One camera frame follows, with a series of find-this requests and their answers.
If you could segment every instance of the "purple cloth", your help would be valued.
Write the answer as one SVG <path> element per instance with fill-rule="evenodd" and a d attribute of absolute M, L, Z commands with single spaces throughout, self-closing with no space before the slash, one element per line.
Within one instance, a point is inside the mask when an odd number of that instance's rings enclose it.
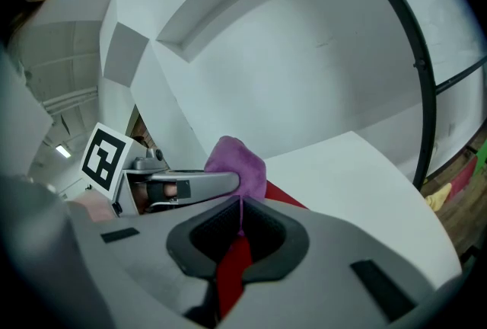
<path fill-rule="evenodd" d="M 264 199 L 267 189 L 266 163 L 253 154 L 242 141 L 221 137 L 205 165 L 205 172 L 235 172 L 240 185 L 231 193 L 240 198 Z"/>

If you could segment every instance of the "black metal rod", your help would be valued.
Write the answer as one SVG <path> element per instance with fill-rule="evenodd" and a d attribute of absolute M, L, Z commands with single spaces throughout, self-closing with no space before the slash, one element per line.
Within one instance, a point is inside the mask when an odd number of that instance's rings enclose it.
<path fill-rule="evenodd" d="M 419 23 L 409 7 L 406 0 L 388 0 L 393 10 L 396 12 L 401 25 L 406 32 L 412 54 L 414 55 L 416 70 L 419 75 L 421 86 L 423 125 L 421 149 L 419 160 L 416 167 L 414 180 L 412 181 L 416 189 L 420 190 L 425 181 L 431 154 L 434 146 L 434 132 L 436 130 L 436 92 L 434 84 L 433 67 L 425 37 L 421 31 Z"/>
<path fill-rule="evenodd" d="M 487 56 L 482 58 L 480 61 L 474 63 L 472 66 L 465 69 L 464 71 L 460 72 L 458 75 L 455 75 L 454 77 L 449 78 L 446 81 L 443 81 L 441 84 L 437 85 L 436 94 L 440 94 L 441 92 L 445 92 L 448 88 L 453 87 L 456 83 L 462 81 L 465 77 L 474 73 L 478 68 L 480 68 L 486 62 L 487 62 Z"/>

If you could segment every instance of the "ceiling light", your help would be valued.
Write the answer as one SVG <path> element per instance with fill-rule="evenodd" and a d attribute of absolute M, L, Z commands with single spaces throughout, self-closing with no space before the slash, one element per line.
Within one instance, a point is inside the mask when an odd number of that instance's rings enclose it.
<path fill-rule="evenodd" d="M 59 146 L 56 146 L 56 150 L 61 153 L 63 156 L 65 156 L 66 158 L 70 158 L 71 155 L 69 154 L 69 152 L 64 149 L 64 147 L 62 145 L 59 145 Z"/>

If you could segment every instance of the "white table surface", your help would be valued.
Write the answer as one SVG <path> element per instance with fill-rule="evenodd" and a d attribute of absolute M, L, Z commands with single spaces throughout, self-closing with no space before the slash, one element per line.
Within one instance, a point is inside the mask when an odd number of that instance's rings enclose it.
<path fill-rule="evenodd" d="M 266 159 L 267 178 L 310 210 L 344 219 L 438 288 L 461 274 L 442 224 L 407 178 L 354 132 Z"/>

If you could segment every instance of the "yellow object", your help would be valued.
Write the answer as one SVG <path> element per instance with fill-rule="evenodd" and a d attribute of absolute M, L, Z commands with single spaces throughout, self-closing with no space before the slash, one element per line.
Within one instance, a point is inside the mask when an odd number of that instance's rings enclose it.
<path fill-rule="evenodd" d="M 432 195 L 428 195 L 425 200 L 428 206 L 431 207 L 433 211 L 438 211 L 442 206 L 444 201 L 448 198 L 448 195 L 451 191 L 451 183 L 446 184 L 443 186 L 439 191 L 433 193 Z"/>

